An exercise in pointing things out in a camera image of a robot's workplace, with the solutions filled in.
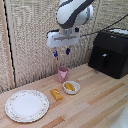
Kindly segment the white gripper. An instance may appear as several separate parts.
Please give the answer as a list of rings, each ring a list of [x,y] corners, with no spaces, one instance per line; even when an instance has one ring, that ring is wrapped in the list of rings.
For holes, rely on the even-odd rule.
[[[47,46],[50,48],[74,45],[79,42],[80,29],[78,27],[71,29],[57,29],[47,33]],[[71,47],[66,49],[66,54],[69,55]],[[58,57],[58,52],[54,48],[54,57]]]

